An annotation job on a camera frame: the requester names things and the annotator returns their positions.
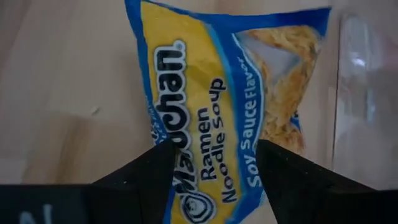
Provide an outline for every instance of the instant noodle packet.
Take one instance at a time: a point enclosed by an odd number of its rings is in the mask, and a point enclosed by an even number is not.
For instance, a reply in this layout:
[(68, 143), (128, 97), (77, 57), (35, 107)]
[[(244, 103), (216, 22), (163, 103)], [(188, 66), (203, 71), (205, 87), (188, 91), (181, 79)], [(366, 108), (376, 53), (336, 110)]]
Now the instant noodle packet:
[(230, 16), (141, 0), (126, 7), (152, 137), (180, 149), (164, 223), (241, 222), (265, 197), (258, 139), (303, 153), (295, 111), (330, 8)]

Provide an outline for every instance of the wooden surface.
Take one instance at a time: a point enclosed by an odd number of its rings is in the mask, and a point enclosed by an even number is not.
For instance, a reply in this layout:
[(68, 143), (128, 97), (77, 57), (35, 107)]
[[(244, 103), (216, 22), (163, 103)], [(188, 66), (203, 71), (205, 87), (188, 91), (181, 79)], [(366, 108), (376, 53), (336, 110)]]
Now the wooden surface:
[[(329, 0), (163, 2), (230, 14), (329, 5)], [(9, 10), (18, 12), (22, 22), (12, 23), (18, 32), (8, 37), (13, 44), (0, 66), (1, 183), (88, 183), (151, 148), (136, 42), (124, 1), (35, 0), (26, 10)], [(331, 166), (333, 144), (337, 24), (334, 12), (299, 108), (306, 156), (326, 167)], [(246, 221), (270, 212), (262, 207)]]

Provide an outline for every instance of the ramen noodle package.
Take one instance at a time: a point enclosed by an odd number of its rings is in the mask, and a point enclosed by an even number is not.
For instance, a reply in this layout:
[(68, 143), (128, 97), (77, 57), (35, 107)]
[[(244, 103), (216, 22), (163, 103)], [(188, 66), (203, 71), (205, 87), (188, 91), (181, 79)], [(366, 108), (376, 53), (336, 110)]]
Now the ramen noodle package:
[(330, 9), (229, 16), (140, 0), (126, 7), (152, 137), (180, 151), (164, 223), (241, 222), (266, 198), (258, 139), (304, 151), (295, 111)]

